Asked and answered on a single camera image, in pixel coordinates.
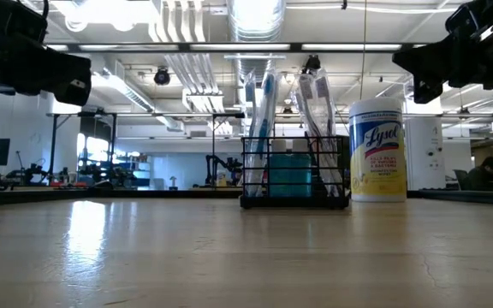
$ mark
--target white lid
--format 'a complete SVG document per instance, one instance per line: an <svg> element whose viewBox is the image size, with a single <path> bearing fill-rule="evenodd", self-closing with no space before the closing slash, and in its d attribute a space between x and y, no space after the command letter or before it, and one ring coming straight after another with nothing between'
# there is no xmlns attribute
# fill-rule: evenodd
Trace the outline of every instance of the white lid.
<svg viewBox="0 0 493 308"><path fill-rule="evenodd" d="M357 114L374 111L402 112L402 103L396 98L371 98L353 103L349 110L349 117Z"/></svg>
<svg viewBox="0 0 493 308"><path fill-rule="evenodd" d="M275 139L271 142L271 151L285 152L287 151L287 140Z"/></svg>
<svg viewBox="0 0 493 308"><path fill-rule="evenodd" d="M294 139L292 142L292 152L307 152L309 147L306 139Z"/></svg>

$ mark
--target black wire caddy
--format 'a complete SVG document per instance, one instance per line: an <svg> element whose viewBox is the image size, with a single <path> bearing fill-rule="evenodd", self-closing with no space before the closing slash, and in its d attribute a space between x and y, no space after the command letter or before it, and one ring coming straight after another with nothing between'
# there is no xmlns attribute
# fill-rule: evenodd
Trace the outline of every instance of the black wire caddy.
<svg viewBox="0 0 493 308"><path fill-rule="evenodd" d="M274 140L303 139L308 144L308 151L272 151L271 145ZM337 147L335 151L323 151L322 142L330 142L333 139ZM244 137L241 138L243 146L243 186L240 196L241 208L248 210L251 208L276 208L276 207L300 207L300 208L326 208L326 209L345 209L349 206L349 142L348 137ZM248 151L251 143L265 143L265 151ZM323 154L333 154L336 164L331 167L320 165L320 158ZM283 159L301 155L309 157L309 163L304 165L287 165L282 163ZM249 167L247 161L250 156L258 156L259 162L263 162L263 167ZM248 181L247 174L258 170L263 172L262 180L257 182ZM324 182L322 171L335 170L340 173L342 178L339 182ZM305 181L298 181L298 173L307 172ZM326 186L334 185L337 188L338 196L331 196ZM260 193L252 193L254 189L249 187L261 187Z"/></svg>

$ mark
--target lysol wipes canister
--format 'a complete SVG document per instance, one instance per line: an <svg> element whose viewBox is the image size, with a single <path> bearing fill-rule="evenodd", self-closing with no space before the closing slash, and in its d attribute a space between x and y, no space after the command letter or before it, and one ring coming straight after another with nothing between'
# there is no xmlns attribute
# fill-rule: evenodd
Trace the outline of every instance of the lysol wipes canister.
<svg viewBox="0 0 493 308"><path fill-rule="evenodd" d="M357 102L349 111L349 128L353 201L405 201L401 102L393 98Z"/></svg>

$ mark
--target lysol label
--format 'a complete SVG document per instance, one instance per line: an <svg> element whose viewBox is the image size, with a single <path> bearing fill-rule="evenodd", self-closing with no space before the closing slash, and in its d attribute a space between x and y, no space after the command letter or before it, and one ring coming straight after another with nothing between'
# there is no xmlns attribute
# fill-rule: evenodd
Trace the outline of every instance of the lysol label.
<svg viewBox="0 0 493 308"><path fill-rule="evenodd" d="M367 112L350 116L349 123L353 193L405 193L406 165L401 113Z"/></svg>

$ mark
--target person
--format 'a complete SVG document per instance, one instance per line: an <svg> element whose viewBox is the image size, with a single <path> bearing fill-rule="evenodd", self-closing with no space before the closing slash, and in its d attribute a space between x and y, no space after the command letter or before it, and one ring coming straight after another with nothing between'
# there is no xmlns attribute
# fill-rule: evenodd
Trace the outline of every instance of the person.
<svg viewBox="0 0 493 308"><path fill-rule="evenodd" d="M483 164L469 171L466 178L467 190L493 191L493 157L487 157Z"/></svg>

